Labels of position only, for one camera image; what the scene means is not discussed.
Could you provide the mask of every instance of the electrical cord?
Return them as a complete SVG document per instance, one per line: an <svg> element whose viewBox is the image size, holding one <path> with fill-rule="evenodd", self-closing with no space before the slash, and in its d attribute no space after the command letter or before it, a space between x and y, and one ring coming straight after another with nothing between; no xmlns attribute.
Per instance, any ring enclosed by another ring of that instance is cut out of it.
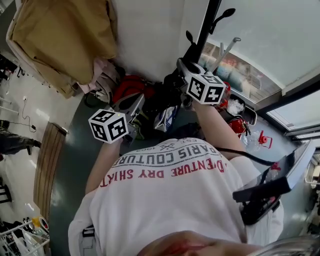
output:
<svg viewBox="0 0 320 256"><path fill-rule="evenodd" d="M22 125L22 126L29 126L29 131L31 133L35 133L37 131L36 127L34 125L30 125L30 121L31 121L31 118L30 116L26 115L24 117L24 111L25 111L25 107L26 107L26 104L27 104L27 99L24 100L24 105L23 105L23 109L22 109L22 118L24 120L26 120L27 118L29 118L29 124L24 124L24 123L20 123L20 122L10 122L11 124L18 124L18 125Z"/></svg>
<svg viewBox="0 0 320 256"><path fill-rule="evenodd" d="M244 157L249 158L252 161L255 161L255 162L257 162L261 165L264 165L264 166L272 166L275 163L273 161L263 160L261 158L258 158L256 156L252 155L252 154L249 154L248 152L245 152L245 151L238 151L238 150L229 149L229 148L222 148L222 147L216 147L215 149L218 151L222 151L222 152L235 153L235 154L244 156Z"/></svg>

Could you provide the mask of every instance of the tan fabric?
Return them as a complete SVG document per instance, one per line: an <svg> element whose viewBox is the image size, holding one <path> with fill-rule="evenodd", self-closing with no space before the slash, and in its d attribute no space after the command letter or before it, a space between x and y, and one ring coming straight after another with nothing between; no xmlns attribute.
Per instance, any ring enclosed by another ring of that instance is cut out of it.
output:
<svg viewBox="0 0 320 256"><path fill-rule="evenodd" d="M109 0L26 0L12 40L44 79L68 98L72 80L91 82L96 57L116 56L116 30Z"/></svg>
<svg viewBox="0 0 320 256"><path fill-rule="evenodd" d="M19 60L19 64L20 64L21 68L24 71L26 71L27 73L31 74L39 82L46 83L47 81L39 73L39 71L37 70L36 66L33 63L33 60L28 55L26 55L26 53L21 49L21 47L18 44L16 44L12 40L14 28L16 26L16 23L17 23L17 20L18 20L18 17L20 15L22 8L23 8L23 5L20 5L20 7L17 9L17 11L13 17L13 20L11 21L11 24L8 28L8 31L6 33L5 40L6 40L6 43L8 44L8 46L10 47L11 51L14 53L14 55Z"/></svg>

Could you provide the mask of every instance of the phone mount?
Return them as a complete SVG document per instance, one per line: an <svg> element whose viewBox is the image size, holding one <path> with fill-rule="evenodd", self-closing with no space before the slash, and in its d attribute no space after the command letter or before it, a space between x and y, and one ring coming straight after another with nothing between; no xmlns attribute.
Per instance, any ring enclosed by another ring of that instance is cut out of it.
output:
<svg viewBox="0 0 320 256"><path fill-rule="evenodd" d="M289 193L300 181L315 149L311 141L301 145L233 192L233 199L243 205L240 212L245 225L257 223L269 211L279 207L281 195Z"/></svg>

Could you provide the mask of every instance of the shoe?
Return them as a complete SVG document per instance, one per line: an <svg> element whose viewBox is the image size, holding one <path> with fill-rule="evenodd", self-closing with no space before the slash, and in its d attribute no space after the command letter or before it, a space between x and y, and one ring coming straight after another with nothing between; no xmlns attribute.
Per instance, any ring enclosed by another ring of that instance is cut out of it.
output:
<svg viewBox="0 0 320 256"><path fill-rule="evenodd" d="M40 149L40 147L41 147L41 142L35 140L34 143L33 143L33 146Z"/></svg>
<svg viewBox="0 0 320 256"><path fill-rule="evenodd" d="M26 150L28 151L28 155L31 156L31 147L30 147L30 146L27 146L27 147L26 147Z"/></svg>

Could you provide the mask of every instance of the pile of clothes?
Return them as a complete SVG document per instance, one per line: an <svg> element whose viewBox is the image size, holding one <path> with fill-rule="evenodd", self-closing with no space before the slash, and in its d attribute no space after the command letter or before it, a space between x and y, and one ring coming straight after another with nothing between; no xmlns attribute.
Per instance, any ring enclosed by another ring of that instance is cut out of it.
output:
<svg viewBox="0 0 320 256"><path fill-rule="evenodd" d="M6 41L22 69L65 98L73 85L87 85L95 59L116 56L116 15L110 0L23 1Z"/></svg>
<svg viewBox="0 0 320 256"><path fill-rule="evenodd" d="M181 105L180 92L163 83L147 81L137 75L127 75L114 90L112 104L120 99L140 93L145 102L132 125L137 130L136 139L161 137L173 124Z"/></svg>

